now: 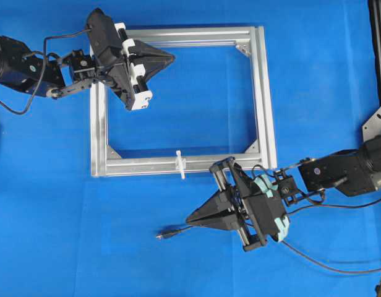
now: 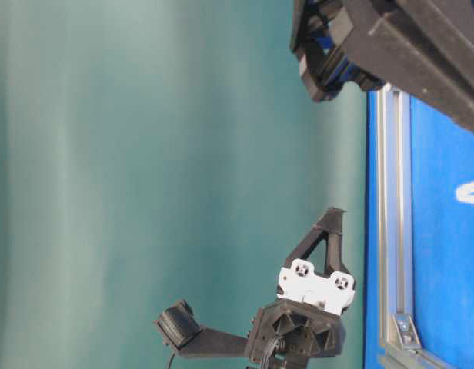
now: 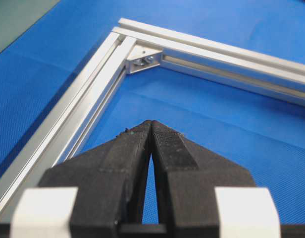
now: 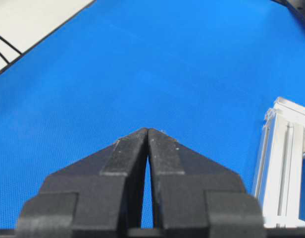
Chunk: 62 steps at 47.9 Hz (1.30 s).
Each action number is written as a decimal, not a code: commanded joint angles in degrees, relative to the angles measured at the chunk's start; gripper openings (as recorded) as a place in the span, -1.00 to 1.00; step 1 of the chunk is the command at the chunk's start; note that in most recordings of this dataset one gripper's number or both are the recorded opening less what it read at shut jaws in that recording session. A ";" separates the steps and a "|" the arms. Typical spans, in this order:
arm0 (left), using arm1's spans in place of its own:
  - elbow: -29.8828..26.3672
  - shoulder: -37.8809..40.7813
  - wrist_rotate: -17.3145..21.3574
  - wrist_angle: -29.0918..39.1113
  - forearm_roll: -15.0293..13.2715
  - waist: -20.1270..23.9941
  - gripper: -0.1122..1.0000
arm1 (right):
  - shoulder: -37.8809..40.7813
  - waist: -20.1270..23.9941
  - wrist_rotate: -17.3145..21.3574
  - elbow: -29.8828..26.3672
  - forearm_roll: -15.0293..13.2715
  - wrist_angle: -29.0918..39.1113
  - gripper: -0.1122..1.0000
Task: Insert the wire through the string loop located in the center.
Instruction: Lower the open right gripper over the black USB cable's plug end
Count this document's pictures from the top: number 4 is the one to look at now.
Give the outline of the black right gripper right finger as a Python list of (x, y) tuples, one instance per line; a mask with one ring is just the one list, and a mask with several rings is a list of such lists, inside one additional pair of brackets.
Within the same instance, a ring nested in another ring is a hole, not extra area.
[(154, 223), (167, 238), (263, 238), (258, 201), (221, 164), (148, 131)]

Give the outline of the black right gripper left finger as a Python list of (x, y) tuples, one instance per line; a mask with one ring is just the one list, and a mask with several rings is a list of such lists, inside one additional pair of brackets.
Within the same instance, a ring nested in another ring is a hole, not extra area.
[(48, 175), (17, 223), (20, 238), (118, 238), (141, 223), (148, 129)]

